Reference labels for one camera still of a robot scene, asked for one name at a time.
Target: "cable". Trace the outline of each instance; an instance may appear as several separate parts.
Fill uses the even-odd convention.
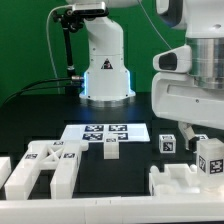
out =
[[[55,10],[58,10],[58,9],[68,9],[68,8],[71,8],[71,5],[59,6],[59,7],[56,7],[56,8],[54,8],[54,9],[52,9],[52,10],[50,11],[48,17],[47,17],[47,22],[46,22],[46,35],[47,35],[48,51],[49,51],[49,55],[50,55],[50,60],[51,60],[52,69],[53,69],[53,72],[54,72],[54,77],[55,77],[56,79],[58,79],[58,74],[57,74],[57,69],[56,69],[55,63],[54,63],[54,57],[53,57],[53,53],[52,53],[51,41],[50,41],[50,35],[49,35],[50,18],[51,18],[52,13],[53,13]]]
[[[7,97],[2,105],[6,104],[11,98],[13,98],[15,96],[19,96],[19,95],[23,94],[24,92],[36,91],[36,90],[44,90],[44,89],[56,89],[56,88],[60,88],[61,89],[61,88],[65,88],[65,87],[66,86],[52,86],[52,87],[41,87],[41,88],[20,90],[18,92],[15,92],[15,93],[11,94],[9,97]]]
[[[158,29],[156,28],[156,26],[154,25],[154,23],[152,22],[150,16],[148,15],[148,13],[146,12],[146,9],[144,8],[143,4],[141,3],[141,0],[137,0],[138,4],[141,6],[144,14],[146,15],[149,23],[151,24],[151,26],[153,27],[153,29],[155,30],[155,32],[158,34],[158,36],[160,37],[160,39],[166,44],[166,46],[172,50],[172,47],[167,43],[167,41],[164,39],[164,37],[161,35],[161,33],[158,31]]]
[[[44,83],[49,83],[49,82],[61,82],[61,81],[72,81],[71,78],[58,78],[58,79],[46,79],[46,80],[41,80],[37,82],[30,83],[29,85],[25,86],[22,88],[22,90],[30,89],[33,86],[44,84]]]

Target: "white plastic part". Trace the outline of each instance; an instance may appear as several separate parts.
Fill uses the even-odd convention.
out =
[[[11,162],[9,157],[0,157],[0,189],[11,173]]]
[[[75,3],[86,4],[86,3],[100,3],[102,2],[102,0],[66,0],[66,2],[69,4],[75,4]],[[103,2],[105,2],[107,7],[109,8],[123,8],[138,4],[137,0],[104,0]]]
[[[176,152],[176,138],[174,135],[159,135],[159,150],[161,153]]]
[[[6,199],[28,199],[40,171],[55,169],[51,183],[52,198],[71,198],[81,152],[86,150],[87,141],[30,142],[27,152],[5,184]]]
[[[87,149],[88,144],[85,141],[83,141],[83,145],[82,142],[77,141],[65,143],[63,154],[50,184],[52,199],[72,198],[82,150],[86,151]]]
[[[161,56],[167,55],[169,53],[174,53],[177,57],[177,68],[176,70],[163,70],[160,68],[159,61]],[[157,71],[172,72],[172,73],[187,73],[192,67],[192,51],[188,45],[176,48],[174,50],[167,51],[165,53],[156,55],[153,58],[153,66]]]
[[[152,83],[152,109],[158,117],[224,129],[220,112],[224,110],[223,92],[198,88],[194,78],[188,75],[156,74]]]
[[[224,144],[218,139],[198,141],[197,167],[203,190],[224,186]]]
[[[156,10],[158,14],[163,14],[169,9],[170,0],[156,0]]]
[[[118,135],[106,135],[103,147],[104,159],[119,159]]]
[[[223,221],[223,197],[162,195],[70,200],[0,201],[2,223],[95,224]]]
[[[85,20],[90,66],[80,97],[92,101],[119,101],[135,96],[130,72],[124,66],[123,30],[107,17]]]
[[[188,38],[223,38],[223,0],[184,0]]]
[[[32,142],[5,184],[7,200],[26,200],[40,174],[39,162],[47,156],[43,142]]]
[[[197,169],[187,164],[166,164],[164,173],[149,174],[149,190],[152,196],[200,193]]]
[[[195,137],[192,125],[185,122],[178,122],[178,128],[187,144],[189,144],[188,141]]]

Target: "white robot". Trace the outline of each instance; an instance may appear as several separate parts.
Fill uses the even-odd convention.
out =
[[[136,0],[67,0],[72,13],[87,15],[84,19],[89,37],[90,65],[84,74],[83,102],[93,106],[113,107],[129,102],[135,96],[130,87],[130,72],[124,66],[123,30],[116,22],[102,16],[107,8],[130,7]],[[88,18],[95,13],[95,18]]]
[[[191,124],[224,129],[223,0],[157,0],[157,12],[170,27],[186,29],[186,45],[157,55],[152,84],[158,117],[179,121],[186,139]]]

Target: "black panel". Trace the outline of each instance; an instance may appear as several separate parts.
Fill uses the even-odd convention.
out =
[[[162,70],[175,71],[177,69],[177,56],[174,53],[162,55],[159,58],[159,68]]]
[[[169,0],[168,10],[159,16],[168,26],[177,26],[183,16],[183,0]]]

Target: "black cable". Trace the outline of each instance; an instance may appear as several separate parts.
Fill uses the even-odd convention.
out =
[[[29,92],[29,91],[36,91],[36,90],[45,90],[45,89],[57,89],[57,88],[65,88],[66,86],[51,86],[51,87],[40,87],[40,88],[34,88],[34,89],[22,89],[18,92],[15,92],[13,94],[11,94],[9,97],[7,97],[5,99],[5,101],[3,102],[3,105],[5,103],[7,103],[11,98],[15,97],[15,96],[19,96],[21,94],[23,94],[24,92]]]
[[[40,81],[36,81],[36,82],[30,83],[29,85],[23,87],[22,90],[30,89],[33,86],[37,86],[37,85],[44,84],[44,83],[61,82],[61,81],[72,81],[72,79],[71,78],[58,78],[58,79],[45,79],[45,80],[40,80]]]

